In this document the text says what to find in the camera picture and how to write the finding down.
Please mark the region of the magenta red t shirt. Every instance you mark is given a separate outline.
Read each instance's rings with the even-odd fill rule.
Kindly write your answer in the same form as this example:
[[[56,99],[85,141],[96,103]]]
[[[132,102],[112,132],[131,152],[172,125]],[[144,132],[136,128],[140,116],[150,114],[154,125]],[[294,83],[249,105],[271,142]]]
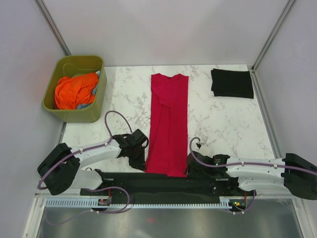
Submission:
[[[151,119],[146,172],[186,177],[189,77],[151,75]]]

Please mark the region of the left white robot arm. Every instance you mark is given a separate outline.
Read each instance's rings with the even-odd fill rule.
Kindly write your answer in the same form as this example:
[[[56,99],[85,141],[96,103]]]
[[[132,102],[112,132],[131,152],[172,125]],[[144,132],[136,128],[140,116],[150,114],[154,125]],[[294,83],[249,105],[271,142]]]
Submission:
[[[47,189],[53,196],[70,188],[87,188],[103,195],[107,193],[109,184],[103,180],[101,170],[86,171],[82,168],[107,159],[126,157],[130,167],[143,171],[145,148],[148,145],[149,139],[139,129],[131,134],[114,135],[109,141],[84,147],[58,144],[37,168],[41,177],[38,189]]]

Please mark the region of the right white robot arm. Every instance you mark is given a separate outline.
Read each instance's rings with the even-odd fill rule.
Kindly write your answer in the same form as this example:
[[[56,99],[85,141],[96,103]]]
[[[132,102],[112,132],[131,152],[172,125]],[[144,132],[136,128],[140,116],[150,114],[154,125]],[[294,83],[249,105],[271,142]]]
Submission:
[[[296,154],[262,161],[224,154],[210,157],[193,151],[186,162],[187,175],[209,180],[220,196],[292,194],[306,200],[317,198],[317,168]]]

